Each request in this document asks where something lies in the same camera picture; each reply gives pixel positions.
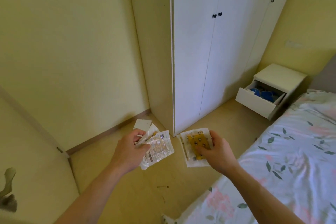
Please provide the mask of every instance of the floor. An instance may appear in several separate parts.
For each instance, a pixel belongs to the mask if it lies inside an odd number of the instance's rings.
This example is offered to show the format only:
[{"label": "floor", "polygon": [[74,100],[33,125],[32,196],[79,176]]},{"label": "floor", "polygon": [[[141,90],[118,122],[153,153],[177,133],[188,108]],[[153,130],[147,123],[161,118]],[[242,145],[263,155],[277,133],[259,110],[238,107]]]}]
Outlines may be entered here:
[{"label": "floor", "polygon": [[[161,130],[162,124],[152,115]],[[238,158],[271,122],[234,99],[186,129],[209,128],[226,138]],[[117,141],[132,130],[134,123],[74,153],[73,171],[80,191],[110,161]],[[125,175],[115,187],[99,223],[160,223],[161,214],[178,218],[208,189],[220,174],[211,167],[187,168],[178,138],[172,138],[175,153],[143,171],[139,167]]]}]

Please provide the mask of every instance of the open drawer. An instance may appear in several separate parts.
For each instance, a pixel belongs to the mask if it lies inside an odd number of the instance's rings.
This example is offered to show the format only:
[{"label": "open drawer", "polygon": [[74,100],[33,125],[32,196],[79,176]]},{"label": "open drawer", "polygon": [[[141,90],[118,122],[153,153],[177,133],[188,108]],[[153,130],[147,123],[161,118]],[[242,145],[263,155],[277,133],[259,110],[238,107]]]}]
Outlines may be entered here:
[{"label": "open drawer", "polygon": [[[258,86],[263,87],[265,90],[269,90],[269,91],[275,91],[277,93],[277,95],[279,95],[280,97],[278,99],[275,100],[274,103],[267,101],[257,95],[254,94],[253,91],[251,91],[250,89],[252,88],[256,88]],[[260,115],[264,116],[265,118],[268,118],[270,116],[270,114],[275,111],[275,109],[277,108],[277,106],[281,103],[281,101],[283,100],[285,96],[285,93],[275,89],[269,85],[266,85],[262,82],[259,81],[253,81],[249,86],[247,86],[246,88],[239,88],[237,97],[236,97],[236,101],[238,101],[239,103],[245,105],[246,107],[250,108],[251,110],[259,113]]]}]

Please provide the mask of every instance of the white wardrobe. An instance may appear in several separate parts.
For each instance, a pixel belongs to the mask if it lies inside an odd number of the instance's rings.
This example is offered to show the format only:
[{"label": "white wardrobe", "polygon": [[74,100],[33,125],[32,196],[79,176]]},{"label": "white wardrobe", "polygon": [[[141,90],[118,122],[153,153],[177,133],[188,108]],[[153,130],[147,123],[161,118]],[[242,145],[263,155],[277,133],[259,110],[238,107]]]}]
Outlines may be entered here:
[{"label": "white wardrobe", "polygon": [[286,0],[132,0],[152,113],[174,136],[250,83]]}]

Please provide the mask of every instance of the bed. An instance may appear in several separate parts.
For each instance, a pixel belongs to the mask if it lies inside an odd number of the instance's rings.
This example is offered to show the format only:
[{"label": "bed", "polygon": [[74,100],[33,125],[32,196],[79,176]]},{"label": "bed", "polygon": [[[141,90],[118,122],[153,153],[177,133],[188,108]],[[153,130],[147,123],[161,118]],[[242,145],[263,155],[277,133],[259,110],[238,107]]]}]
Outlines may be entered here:
[{"label": "bed", "polygon": [[[336,222],[336,56],[309,89],[239,158],[241,166],[305,223]],[[257,223],[222,176],[164,224]]]}]

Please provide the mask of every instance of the door hinge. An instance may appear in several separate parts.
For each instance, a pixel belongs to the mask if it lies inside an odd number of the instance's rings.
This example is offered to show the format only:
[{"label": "door hinge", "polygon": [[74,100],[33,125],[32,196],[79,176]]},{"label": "door hinge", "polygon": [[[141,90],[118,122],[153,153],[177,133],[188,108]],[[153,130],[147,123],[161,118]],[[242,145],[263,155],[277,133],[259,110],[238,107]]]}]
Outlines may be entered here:
[{"label": "door hinge", "polygon": [[56,149],[57,149],[60,153],[63,153],[63,151],[61,150],[61,148],[56,147]]}]

